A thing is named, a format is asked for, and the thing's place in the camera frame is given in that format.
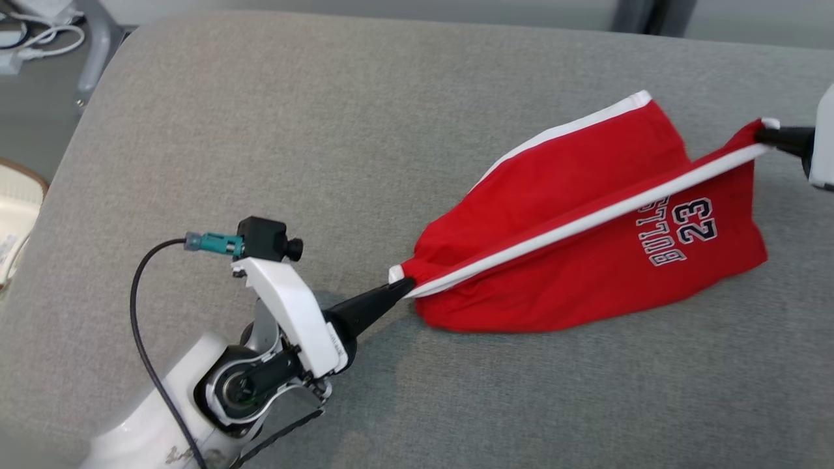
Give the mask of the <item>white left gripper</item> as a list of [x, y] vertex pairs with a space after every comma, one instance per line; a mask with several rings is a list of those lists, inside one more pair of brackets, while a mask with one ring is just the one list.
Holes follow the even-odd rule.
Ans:
[[415, 288], [414, 278], [403, 278], [331, 306], [323, 315], [292, 265], [248, 257], [233, 261], [231, 268], [245, 273], [246, 286], [271, 312], [289, 344], [300, 347], [303, 369], [316, 379], [346, 368], [348, 354], [341, 341], [355, 341]]

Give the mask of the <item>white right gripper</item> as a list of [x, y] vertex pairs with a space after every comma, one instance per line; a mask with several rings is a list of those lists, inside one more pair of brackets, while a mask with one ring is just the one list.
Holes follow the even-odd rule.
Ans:
[[756, 141], [781, 152], [811, 160], [808, 181], [821, 190], [833, 190], [833, 85], [823, 94], [814, 126], [763, 127]]

